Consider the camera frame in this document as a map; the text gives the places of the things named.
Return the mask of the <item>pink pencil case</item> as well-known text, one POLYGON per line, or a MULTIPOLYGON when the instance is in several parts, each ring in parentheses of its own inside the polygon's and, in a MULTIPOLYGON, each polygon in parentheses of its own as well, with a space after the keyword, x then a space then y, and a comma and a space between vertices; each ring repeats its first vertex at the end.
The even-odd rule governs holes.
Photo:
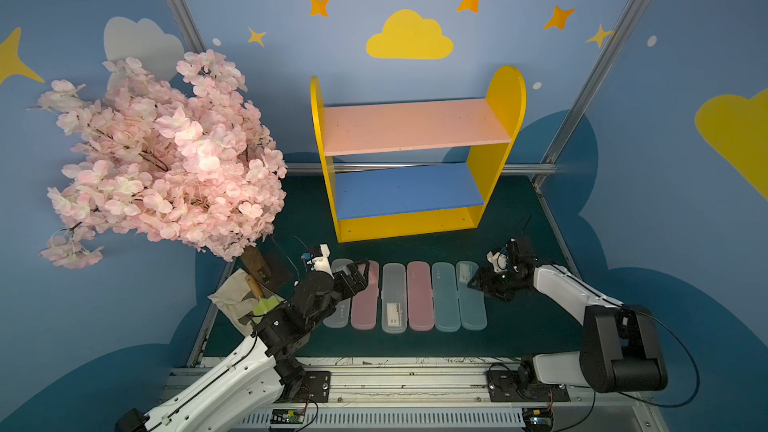
POLYGON ((409 262, 407 274, 407 308, 409 327, 426 332, 435 325, 431 268, 427 262, 409 262))
POLYGON ((356 330, 367 331, 376 326, 378 317, 380 266, 370 262, 367 287, 356 294, 351 302, 350 323, 356 330))

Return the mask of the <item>teal pencil case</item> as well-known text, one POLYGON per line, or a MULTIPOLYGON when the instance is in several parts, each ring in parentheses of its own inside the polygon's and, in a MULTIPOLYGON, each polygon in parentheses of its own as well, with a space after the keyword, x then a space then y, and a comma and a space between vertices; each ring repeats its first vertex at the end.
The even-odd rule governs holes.
POLYGON ((460 320, 464 329, 472 331, 483 330, 488 324, 484 294, 469 287, 478 269, 479 266, 471 261, 456 264, 460 320))

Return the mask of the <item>frosted white pencil case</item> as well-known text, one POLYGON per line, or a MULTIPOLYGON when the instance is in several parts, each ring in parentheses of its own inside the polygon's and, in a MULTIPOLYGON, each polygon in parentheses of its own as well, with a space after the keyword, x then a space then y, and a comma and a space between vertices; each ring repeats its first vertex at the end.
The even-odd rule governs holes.
MULTIPOLYGON (((346 266, 353 261, 347 258, 337 258, 331 263, 333 272, 345 272, 346 266)), ((347 326, 351 310, 351 298, 340 301, 335 311, 323 320, 323 324, 332 329, 340 329, 347 326)))

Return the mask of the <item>white pencil case with label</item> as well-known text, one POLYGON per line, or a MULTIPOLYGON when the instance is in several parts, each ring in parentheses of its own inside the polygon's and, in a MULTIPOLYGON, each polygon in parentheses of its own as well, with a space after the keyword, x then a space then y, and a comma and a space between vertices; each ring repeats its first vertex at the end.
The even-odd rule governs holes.
POLYGON ((389 334, 403 333, 408 325, 407 274, 401 263, 383 266, 381 281, 381 325, 389 334))

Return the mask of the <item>green pencil case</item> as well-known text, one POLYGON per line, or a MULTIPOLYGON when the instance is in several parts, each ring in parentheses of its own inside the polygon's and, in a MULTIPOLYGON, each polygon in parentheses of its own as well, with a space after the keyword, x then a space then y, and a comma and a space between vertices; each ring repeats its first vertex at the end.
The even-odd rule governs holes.
POLYGON ((436 262, 431 268, 435 328, 452 333, 461 328, 455 267, 436 262))

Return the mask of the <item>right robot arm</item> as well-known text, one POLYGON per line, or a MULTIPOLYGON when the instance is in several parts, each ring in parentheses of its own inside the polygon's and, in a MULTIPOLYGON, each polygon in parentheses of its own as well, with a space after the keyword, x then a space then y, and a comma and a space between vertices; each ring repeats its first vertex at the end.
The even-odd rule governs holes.
POLYGON ((544 295, 581 326, 575 352, 540 353, 518 368, 518 383, 589 387, 599 393, 658 391, 668 373, 653 317, 591 287, 566 266, 540 260, 526 238, 486 254, 468 287, 511 301, 519 291, 544 295))

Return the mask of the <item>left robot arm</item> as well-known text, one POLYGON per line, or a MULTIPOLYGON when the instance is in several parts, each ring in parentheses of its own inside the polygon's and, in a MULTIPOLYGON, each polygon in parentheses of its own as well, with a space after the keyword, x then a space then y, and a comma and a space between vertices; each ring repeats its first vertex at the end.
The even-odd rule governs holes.
POLYGON ((291 297, 263 315, 222 362, 172 399, 147 412, 131 409, 116 431, 227 431, 246 414, 302 393, 305 371, 295 353, 336 306, 369 283, 370 262, 334 271, 324 257, 306 262, 291 297))

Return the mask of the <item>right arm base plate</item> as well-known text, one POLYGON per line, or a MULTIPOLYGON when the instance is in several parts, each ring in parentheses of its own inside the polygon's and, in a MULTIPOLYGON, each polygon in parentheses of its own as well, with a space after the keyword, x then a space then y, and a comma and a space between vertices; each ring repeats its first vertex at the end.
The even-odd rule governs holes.
POLYGON ((521 377, 517 371, 491 368, 486 371, 486 388, 494 403, 565 403, 570 401, 567 390, 558 385, 544 384, 521 377))

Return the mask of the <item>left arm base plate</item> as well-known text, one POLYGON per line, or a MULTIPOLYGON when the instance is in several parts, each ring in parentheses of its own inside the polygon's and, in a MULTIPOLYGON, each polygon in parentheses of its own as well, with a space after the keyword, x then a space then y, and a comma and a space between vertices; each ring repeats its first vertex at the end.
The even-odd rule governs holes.
POLYGON ((303 371, 300 375, 290 378, 277 403, 327 403, 330 395, 332 374, 325 370, 303 371))

